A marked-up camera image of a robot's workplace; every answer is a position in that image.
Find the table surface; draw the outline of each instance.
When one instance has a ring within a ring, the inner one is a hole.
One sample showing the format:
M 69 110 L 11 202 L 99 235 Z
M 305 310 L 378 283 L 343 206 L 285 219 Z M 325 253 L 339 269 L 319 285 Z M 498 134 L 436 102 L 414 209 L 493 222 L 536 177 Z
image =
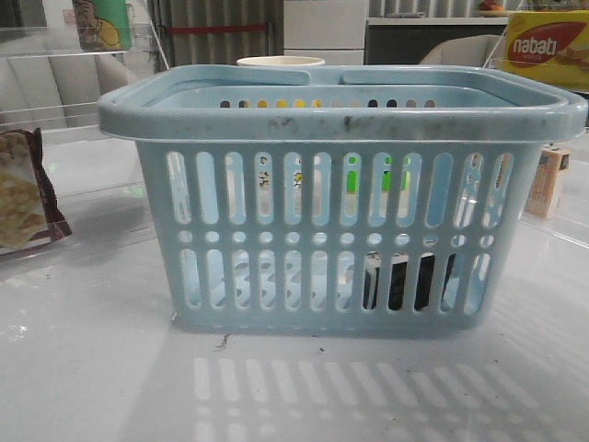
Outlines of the table surface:
M 133 144 L 48 145 L 75 233 L 0 261 L 0 439 L 586 441 L 588 141 L 487 320 L 421 339 L 181 330 Z

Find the light blue basket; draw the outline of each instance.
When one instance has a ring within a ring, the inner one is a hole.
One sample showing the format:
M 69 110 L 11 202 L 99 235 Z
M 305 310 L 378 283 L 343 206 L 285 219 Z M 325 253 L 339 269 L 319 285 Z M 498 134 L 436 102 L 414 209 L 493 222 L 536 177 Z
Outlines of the light blue basket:
M 361 334 L 481 319 L 586 105 L 484 69 L 185 66 L 99 114 L 137 143 L 185 323 Z

